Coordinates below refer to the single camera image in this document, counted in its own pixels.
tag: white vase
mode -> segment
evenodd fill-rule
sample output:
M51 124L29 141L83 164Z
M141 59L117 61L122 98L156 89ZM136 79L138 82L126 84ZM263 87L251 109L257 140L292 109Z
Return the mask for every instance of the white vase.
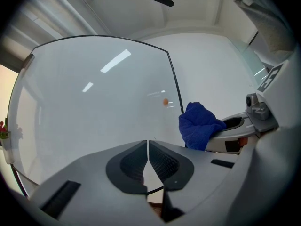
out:
M13 157L13 151L12 151L11 143L10 143L10 132L8 132L8 138L0 139L0 140L1 140L1 145L2 145L6 163L13 164L15 160Z

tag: blue cloth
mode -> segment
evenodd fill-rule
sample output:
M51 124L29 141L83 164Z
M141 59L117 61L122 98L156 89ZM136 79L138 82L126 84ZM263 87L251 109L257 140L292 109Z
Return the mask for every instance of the blue cloth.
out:
M179 117L179 129L188 148L204 151L211 135L226 129L226 124L200 102L189 102Z

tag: orange ball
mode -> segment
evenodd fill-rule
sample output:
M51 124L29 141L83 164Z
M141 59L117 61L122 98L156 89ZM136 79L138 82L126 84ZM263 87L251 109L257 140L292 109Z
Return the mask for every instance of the orange ball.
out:
M163 100L163 104L164 104L164 105L167 105L167 104L168 104L168 99L165 98L165 99Z

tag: potted plant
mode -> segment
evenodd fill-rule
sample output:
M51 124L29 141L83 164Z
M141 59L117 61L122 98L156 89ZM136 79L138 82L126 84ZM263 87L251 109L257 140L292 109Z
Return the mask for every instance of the potted plant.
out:
M7 126L4 125L3 121L0 122L0 141L6 163L14 163L14 157L10 143L10 131L8 131Z

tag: whiteboard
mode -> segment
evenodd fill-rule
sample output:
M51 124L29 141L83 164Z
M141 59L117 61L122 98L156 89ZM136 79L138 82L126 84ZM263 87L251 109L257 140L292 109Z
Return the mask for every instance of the whiteboard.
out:
M166 51L82 36L42 45L32 54L8 111L14 166L30 180L40 184L79 157L134 141L185 146Z

